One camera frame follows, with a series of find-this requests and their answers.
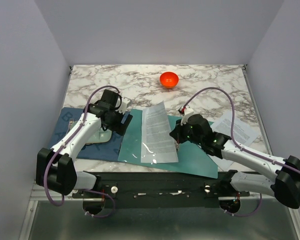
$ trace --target gray floor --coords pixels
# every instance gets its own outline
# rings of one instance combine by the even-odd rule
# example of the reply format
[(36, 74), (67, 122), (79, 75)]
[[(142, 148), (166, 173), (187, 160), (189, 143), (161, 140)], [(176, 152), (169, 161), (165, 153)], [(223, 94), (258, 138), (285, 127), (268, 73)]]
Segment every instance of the gray floor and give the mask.
[[(247, 213), (257, 200), (242, 203)], [(41, 201), (31, 240), (297, 240), (288, 209), (273, 199), (263, 201), (250, 217), (231, 217), (220, 209), (118, 209), (105, 219), (84, 215), (81, 201), (55, 207)]]

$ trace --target white wall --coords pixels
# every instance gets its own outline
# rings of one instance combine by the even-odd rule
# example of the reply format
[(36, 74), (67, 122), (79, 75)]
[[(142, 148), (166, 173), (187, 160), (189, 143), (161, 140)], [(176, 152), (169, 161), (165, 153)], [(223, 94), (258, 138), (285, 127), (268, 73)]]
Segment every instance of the white wall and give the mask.
[(71, 64), (246, 64), (283, 0), (35, 0)]
[(274, 154), (300, 159), (300, 0), (284, 1), (247, 73)]
[(18, 239), (69, 67), (33, 0), (0, 0), (0, 240)]

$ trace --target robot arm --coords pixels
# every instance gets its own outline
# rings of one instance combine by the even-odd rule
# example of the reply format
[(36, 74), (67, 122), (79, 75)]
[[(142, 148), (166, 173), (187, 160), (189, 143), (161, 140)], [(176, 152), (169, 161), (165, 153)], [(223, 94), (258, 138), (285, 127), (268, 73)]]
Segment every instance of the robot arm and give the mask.
[(132, 115), (129, 114), (122, 123), (126, 109), (130, 104), (130, 99), (121, 97), (116, 92), (104, 90), (99, 101), (95, 104), (89, 104), (85, 121), (83, 113), (78, 123), (61, 141), (51, 149), (42, 148), (39, 151), (37, 155), (36, 183), (44, 186), (44, 174), (48, 162), (55, 151), (64, 146), (68, 139), (71, 139), (53, 161), (53, 164), (57, 164), (57, 166), (52, 165), (49, 169), (48, 188), (63, 195), (68, 195), (72, 190), (92, 189), (97, 182), (97, 177), (88, 172), (76, 172), (74, 160), (88, 139), (100, 128), (110, 129), (123, 136), (132, 119)]
[[(207, 119), (194, 114), (190, 107), (180, 110), (182, 119), (176, 121), (175, 129), (170, 133), (177, 144), (186, 141), (201, 147), (208, 155), (220, 159), (231, 160), (260, 173), (261, 175), (235, 173), (230, 184), (238, 192), (258, 192), (274, 196), (287, 207), (297, 209), (300, 206), (300, 175), (281, 165), (288, 165), (300, 171), (300, 160), (294, 156), (288, 159), (271, 156), (243, 144), (236, 146), (231, 137), (213, 132)], [(273, 160), (269, 162), (261, 157), (247, 153), (250, 151), (258, 156)]]

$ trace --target wall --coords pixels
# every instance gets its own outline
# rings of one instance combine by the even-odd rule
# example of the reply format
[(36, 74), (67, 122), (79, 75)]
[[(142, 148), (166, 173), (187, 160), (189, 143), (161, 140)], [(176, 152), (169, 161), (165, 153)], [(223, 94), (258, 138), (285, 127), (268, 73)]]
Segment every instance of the wall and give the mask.
[(273, 153), (300, 159), (300, 0), (284, 1), (247, 72)]
[(33, 0), (0, 1), (0, 240), (19, 238), (68, 66)]
[(71, 64), (246, 64), (283, 0), (36, 0)]

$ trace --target teal mat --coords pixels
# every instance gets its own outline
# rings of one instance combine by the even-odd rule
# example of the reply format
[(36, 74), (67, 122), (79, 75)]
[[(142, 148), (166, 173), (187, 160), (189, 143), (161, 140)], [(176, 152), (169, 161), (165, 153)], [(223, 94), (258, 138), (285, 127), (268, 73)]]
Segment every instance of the teal mat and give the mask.
[[(169, 170), (173, 172), (199, 175), (216, 179), (218, 177), (218, 166), (197, 145), (185, 142), (180, 144), (177, 153), (179, 162), (173, 163), (141, 163), (141, 125), (142, 111), (132, 109), (130, 113), (133, 118), (123, 137), (119, 162), (125, 162), (156, 169)], [(178, 116), (168, 116), (170, 127), (173, 130)]]

